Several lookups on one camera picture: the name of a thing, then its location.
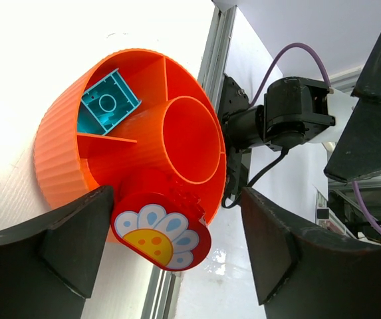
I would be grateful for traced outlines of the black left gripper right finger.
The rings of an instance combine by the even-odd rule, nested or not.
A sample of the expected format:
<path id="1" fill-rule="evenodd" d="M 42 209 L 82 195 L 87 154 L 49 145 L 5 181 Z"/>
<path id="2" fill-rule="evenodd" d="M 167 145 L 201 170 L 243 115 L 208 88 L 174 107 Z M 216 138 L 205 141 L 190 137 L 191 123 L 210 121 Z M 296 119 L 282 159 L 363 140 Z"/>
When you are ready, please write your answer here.
<path id="1" fill-rule="evenodd" d="M 241 215 L 268 318 L 381 318 L 381 246 L 333 233 L 245 188 Z"/>

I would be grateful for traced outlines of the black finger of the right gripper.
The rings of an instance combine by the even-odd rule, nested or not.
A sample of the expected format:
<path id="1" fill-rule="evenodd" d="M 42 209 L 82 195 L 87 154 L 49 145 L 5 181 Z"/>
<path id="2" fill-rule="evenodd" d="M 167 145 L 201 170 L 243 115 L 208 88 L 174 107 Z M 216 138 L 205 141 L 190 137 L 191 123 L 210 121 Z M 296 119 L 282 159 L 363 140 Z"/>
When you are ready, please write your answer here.
<path id="1" fill-rule="evenodd" d="M 381 175 L 381 33 L 352 95 L 358 102 L 324 169 L 339 182 Z"/>

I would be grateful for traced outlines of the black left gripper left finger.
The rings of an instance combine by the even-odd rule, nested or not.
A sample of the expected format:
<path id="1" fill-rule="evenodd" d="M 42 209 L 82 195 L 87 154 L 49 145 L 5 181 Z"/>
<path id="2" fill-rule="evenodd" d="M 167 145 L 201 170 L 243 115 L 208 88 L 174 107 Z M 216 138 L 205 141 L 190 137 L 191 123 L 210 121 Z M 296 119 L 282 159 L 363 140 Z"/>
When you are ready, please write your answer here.
<path id="1" fill-rule="evenodd" d="M 113 206 L 113 188 L 102 186 L 0 231 L 0 318 L 80 318 Z"/>

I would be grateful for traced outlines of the red flower-print oval lego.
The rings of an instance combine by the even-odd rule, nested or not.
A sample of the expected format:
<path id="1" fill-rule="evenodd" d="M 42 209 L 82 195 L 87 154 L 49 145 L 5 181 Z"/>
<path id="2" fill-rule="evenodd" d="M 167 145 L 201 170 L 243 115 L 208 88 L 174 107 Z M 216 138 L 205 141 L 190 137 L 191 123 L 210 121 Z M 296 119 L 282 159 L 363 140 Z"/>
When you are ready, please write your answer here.
<path id="1" fill-rule="evenodd" d="M 184 271 L 200 264 L 211 248 L 204 223 L 160 193 L 133 193 L 111 217 L 114 237 L 154 265 Z"/>

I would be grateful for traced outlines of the teal oval lego piece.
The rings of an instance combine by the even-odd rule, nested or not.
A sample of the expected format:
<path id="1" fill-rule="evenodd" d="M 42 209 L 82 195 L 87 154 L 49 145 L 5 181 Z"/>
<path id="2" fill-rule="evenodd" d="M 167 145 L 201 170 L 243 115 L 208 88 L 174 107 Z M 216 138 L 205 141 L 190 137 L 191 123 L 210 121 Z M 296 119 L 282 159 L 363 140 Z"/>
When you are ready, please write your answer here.
<path id="1" fill-rule="evenodd" d="M 85 90 L 78 109 L 77 130 L 105 136 L 141 105 L 118 69 Z"/>

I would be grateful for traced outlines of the orange divided round container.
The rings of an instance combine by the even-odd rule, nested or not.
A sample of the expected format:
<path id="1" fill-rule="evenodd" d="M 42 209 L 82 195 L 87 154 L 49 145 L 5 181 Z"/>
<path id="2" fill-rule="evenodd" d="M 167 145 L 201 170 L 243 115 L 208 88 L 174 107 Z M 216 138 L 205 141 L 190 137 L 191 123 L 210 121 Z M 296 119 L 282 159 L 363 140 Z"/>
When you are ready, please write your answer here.
<path id="1" fill-rule="evenodd" d="M 85 90 L 109 72 L 118 69 L 141 105 L 105 136 L 77 130 L 80 99 Z M 167 139 L 177 142 L 174 151 L 189 146 L 190 136 L 201 134 L 203 142 L 213 138 L 203 132 L 202 116 L 190 120 L 201 106 L 215 120 L 214 132 L 221 133 L 219 120 L 197 80 L 170 57 L 147 49 L 126 49 L 112 53 L 71 84 L 50 106 L 39 125 L 34 146 L 37 182 L 51 208 L 56 209 L 101 185 L 119 187 L 125 177 L 151 167 L 171 176 L 184 192 L 194 196 L 204 210 L 206 223 L 217 213 L 225 186 L 225 144 L 221 133 L 220 160 L 212 178 L 189 184 L 174 169 L 167 154 Z"/>

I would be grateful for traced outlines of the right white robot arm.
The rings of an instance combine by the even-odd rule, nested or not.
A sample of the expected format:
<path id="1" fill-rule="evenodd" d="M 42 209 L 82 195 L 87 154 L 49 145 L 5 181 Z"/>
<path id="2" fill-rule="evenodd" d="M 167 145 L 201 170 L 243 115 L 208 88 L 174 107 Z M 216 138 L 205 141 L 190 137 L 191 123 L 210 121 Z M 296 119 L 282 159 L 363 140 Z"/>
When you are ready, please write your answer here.
<path id="1" fill-rule="evenodd" d="M 348 183 L 381 175 L 381 33 L 351 94 L 328 78 L 261 84 L 267 91 L 256 104 L 237 97 L 232 78 L 224 83 L 220 118 L 228 158 L 256 146 L 285 155 L 308 142 L 333 142 L 327 177 Z"/>

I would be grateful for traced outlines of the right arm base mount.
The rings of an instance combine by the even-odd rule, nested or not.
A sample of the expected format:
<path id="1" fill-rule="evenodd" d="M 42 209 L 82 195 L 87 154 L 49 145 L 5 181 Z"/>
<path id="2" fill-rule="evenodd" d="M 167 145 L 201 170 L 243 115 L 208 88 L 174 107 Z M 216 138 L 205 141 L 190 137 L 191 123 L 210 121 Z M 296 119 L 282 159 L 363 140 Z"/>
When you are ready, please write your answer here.
<path id="1" fill-rule="evenodd" d="M 240 148 L 237 141 L 240 129 L 231 127 L 234 117 L 249 109 L 249 100 L 244 89 L 230 76 L 225 75 L 221 89 L 221 97 L 217 117 L 225 141 L 226 182 L 221 206 L 227 206 L 228 199 L 234 201 L 248 182 L 249 168 L 243 163 L 243 154 L 250 150 Z"/>

